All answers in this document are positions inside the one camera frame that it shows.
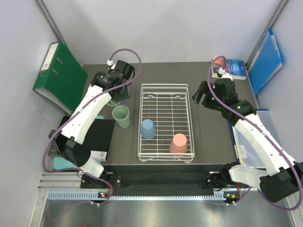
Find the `light green cup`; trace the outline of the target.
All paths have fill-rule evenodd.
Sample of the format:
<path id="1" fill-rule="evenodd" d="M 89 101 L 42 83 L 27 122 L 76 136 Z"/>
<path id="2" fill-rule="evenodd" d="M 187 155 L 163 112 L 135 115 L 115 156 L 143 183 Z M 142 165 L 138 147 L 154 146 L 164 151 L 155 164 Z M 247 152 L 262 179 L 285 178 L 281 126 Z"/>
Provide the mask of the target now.
<path id="1" fill-rule="evenodd" d="M 121 101 L 113 100 L 111 99 L 109 102 L 107 102 L 108 106 L 117 106 L 121 103 Z"/>

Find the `dark green cup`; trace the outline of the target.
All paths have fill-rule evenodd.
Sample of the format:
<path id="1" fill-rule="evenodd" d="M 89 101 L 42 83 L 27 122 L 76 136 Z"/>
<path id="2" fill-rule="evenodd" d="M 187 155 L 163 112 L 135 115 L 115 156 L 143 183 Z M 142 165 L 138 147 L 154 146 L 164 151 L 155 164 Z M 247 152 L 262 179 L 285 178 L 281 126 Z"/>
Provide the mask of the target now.
<path id="1" fill-rule="evenodd" d="M 118 105 L 112 111 L 112 116 L 118 125 L 126 129 L 130 126 L 130 111 L 129 108 L 125 105 Z"/>

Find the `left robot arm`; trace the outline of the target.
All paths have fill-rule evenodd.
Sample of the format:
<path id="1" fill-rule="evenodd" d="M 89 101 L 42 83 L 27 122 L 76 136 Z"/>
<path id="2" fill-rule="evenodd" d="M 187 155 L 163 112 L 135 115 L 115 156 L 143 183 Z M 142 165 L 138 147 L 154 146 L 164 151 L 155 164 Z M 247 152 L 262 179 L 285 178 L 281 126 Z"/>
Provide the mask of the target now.
<path id="1" fill-rule="evenodd" d="M 107 90 L 126 83 L 134 76 L 134 72 L 134 66 L 118 60 L 109 67 L 108 72 L 95 74 L 79 106 L 52 141 L 58 155 L 92 175 L 91 182 L 99 188 L 106 185 L 107 175 L 103 173 L 104 167 L 93 158 L 91 150 L 83 142 L 98 113 L 108 102 L 129 98 L 127 85 L 109 92 Z"/>

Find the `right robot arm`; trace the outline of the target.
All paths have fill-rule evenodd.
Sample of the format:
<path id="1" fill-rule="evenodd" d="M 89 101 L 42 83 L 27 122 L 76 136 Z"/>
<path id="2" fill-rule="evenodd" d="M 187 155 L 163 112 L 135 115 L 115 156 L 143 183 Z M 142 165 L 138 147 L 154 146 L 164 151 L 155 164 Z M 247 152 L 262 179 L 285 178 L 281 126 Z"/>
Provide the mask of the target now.
<path id="1" fill-rule="evenodd" d="M 192 99 L 196 104 L 219 111 L 244 136 L 264 164 L 264 167 L 239 162 L 225 164 L 220 171 L 224 186 L 246 184 L 258 189 L 272 203 L 298 192 L 299 202 L 303 201 L 303 164 L 282 149 L 256 109 L 247 100 L 238 99 L 231 76 L 223 75 L 213 83 L 202 81 Z"/>

